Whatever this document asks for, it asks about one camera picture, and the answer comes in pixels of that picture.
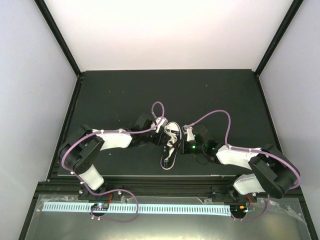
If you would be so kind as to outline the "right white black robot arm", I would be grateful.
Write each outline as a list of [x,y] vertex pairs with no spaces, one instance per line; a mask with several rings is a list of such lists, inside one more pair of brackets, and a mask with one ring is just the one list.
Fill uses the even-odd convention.
[[182,154],[202,155],[217,165],[232,165],[247,169],[228,187],[228,198],[240,201],[249,193],[267,193],[281,199],[300,179],[298,169],[273,145],[244,148],[214,141],[204,127],[182,127],[179,150]]

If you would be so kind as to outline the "black white sneaker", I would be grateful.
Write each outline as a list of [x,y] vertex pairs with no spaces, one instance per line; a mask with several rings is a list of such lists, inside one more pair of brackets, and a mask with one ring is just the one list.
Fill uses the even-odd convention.
[[[178,144],[178,142],[182,139],[182,130],[177,122],[171,121],[164,127],[164,133],[169,137],[169,139],[163,147],[164,156],[162,156],[160,159],[160,166],[163,170],[168,171],[175,165],[178,152],[175,144]],[[170,158],[172,157],[173,153],[175,153],[175,156],[171,166],[169,166]]]

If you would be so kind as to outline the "white shoelace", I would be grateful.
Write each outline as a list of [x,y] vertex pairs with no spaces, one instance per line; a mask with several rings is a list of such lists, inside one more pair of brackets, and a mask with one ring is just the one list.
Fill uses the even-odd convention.
[[180,130],[176,124],[170,123],[164,127],[164,132],[170,136],[170,140],[166,144],[165,152],[168,153],[168,156],[171,156],[174,151],[174,144],[180,138]]

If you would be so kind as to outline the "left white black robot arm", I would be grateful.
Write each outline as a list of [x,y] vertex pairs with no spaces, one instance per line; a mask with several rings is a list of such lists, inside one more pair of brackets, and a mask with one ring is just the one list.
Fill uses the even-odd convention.
[[101,200],[107,195],[108,188],[95,163],[102,159],[103,152],[137,148],[144,143],[159,146],[168,138],[164,133],[168,123],[164,116],[154,118],[143,113],[135,123],[117,130],[97,130],[82,125],[60,146],[61,167],[75,174],[90,188],[89,193]]

